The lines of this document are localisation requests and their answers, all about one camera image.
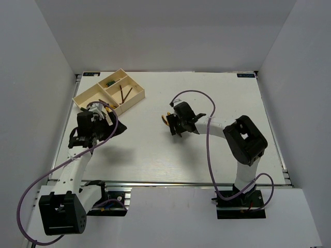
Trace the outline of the yellow needle nose pliers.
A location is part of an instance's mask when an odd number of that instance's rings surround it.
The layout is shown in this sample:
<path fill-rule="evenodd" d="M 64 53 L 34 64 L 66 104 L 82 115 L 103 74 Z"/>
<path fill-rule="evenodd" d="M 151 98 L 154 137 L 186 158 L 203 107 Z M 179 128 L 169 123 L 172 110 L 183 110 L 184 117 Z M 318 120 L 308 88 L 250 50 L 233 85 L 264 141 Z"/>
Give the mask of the yellow needle nose pliers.
<path fill-rule="evenodd" d="M 166 126 L 168 126 L 168 127 L 170 126 L 170 124 L 169 124 L 169 122 L 168 122 L 167 116 L 169 116 L 169 115 L 171 115 L 170 112 L 167 112 L 166 115 L 161 115 L 161 119 L 162 119 L 163 123 L 164 123 Z"/>

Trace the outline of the green stubby screwdriver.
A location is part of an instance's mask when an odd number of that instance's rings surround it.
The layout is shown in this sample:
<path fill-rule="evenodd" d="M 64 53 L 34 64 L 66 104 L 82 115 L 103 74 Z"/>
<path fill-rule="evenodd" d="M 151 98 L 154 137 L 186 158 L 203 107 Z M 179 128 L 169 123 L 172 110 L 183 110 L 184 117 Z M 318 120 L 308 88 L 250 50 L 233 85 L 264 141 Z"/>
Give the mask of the green stubby screwdriver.
<path fill-rule="evenodd" d="M 106 87 L 110 87 L 110 86 L 112 86 L 115 83 L 116 83 L 115 81 L 108 82 L 108 83 L 106 83 Z"/>

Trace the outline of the yellow combination pliers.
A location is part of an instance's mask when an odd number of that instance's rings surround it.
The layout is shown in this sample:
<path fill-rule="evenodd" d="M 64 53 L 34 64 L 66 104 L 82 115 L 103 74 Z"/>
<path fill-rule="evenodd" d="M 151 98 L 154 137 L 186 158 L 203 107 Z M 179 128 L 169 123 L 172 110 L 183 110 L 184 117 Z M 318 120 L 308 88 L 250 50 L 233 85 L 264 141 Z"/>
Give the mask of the yellow combination pliers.
<path fill-rule="evenodd" d="M 108 113 L 110 113 L 111 110 L 116 109 L 116 106 L 113 105 L 113 104 L 108 104 L 108 103 L 106 103 L 105 101 L 103 101 L 103 100 L 101 100 L 101 99 L 99 99 L 99 101 L 100 101 L 101 103 L 106 104 L 106 105 L 104 106 L 104 108 L 105 108 L 105 110 L 106 110 Z"/>

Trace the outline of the long dark hex key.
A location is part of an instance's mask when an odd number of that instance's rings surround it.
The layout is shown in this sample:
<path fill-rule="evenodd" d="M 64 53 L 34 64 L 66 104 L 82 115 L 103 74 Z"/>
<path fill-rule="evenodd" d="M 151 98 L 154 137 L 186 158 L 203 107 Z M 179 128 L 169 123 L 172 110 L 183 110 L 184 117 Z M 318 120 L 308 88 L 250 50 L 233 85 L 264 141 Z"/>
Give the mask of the long dark hex key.
<path fill-rule="evenodd" d="M 120 88 L 120 93 L 121 93 L 121 103 L 120 104 L 123 104 L 124 103 L 123 88 L 121 85 L 119 85 L 119 88 Z"/>

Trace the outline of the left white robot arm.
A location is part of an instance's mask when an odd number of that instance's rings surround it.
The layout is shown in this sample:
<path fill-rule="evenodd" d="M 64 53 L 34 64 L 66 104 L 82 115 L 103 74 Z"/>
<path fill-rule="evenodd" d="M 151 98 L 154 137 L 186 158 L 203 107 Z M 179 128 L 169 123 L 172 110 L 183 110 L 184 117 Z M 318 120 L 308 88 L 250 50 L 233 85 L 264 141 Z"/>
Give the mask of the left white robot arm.
<path fill-rule="evenodd" d="M 52 191 L 39 199 L 46 235 L 81 234 L 85 230 L 87 214 L 110 202 L 104 181 L 81 182 L 97 145 L 126 129 L 108 105 L 94 102 L 81 108 L 77 114 L 77 127 L 69 135 L 69 163 L 63 167 Z"/>

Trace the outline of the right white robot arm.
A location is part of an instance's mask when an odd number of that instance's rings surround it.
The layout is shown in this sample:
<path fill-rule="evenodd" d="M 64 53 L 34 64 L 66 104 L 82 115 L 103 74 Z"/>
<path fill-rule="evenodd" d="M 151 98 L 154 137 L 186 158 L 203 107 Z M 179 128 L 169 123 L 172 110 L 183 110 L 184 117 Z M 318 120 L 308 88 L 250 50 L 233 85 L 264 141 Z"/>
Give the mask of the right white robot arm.
<path fill-rule="evenodd" d="M 245 206 L 252 200 L 256 189 L 256 173 L 260 158 L 268 146 L 266 138 L 246 115 L 235 121 L 208 117 L 204 113 L 195 114 L 187 102 L 173 107 L 173 113 L 161 116 L 170 128 L 172 135 L 181 136 L 184 132 L 209 134 L 224 138 L 233 157 L 237 160 L 237 172 L 233 184 L 234 201 Z"/>

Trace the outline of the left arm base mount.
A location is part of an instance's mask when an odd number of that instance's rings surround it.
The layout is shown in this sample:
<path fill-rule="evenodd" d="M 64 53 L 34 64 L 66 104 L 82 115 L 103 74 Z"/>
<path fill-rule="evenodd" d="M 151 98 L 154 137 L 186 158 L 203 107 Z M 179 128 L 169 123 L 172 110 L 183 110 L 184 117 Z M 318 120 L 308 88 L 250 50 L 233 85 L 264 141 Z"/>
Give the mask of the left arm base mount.
<path fill-rule="evenodd" d="M 87 216 L 121 216 L 127 214 L 125 191 L 108 190 L 105 181 L 94 180 L 79 187 L 78 198 Z"/>

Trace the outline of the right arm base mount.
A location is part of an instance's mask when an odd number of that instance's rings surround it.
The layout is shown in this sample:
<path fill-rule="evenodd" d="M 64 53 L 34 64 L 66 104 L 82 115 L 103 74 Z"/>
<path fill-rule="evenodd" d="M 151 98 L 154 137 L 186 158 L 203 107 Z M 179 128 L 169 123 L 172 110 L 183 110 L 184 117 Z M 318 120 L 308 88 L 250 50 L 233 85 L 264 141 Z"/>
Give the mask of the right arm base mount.
<path fill-rule="evenodd" d="M 216 203 L 218 220 L 265 219 L 264 200 L 256 184 L 246 193 L 241 193 L 231 200 L 224 200 L 217 193 L 212 198 Z"/>

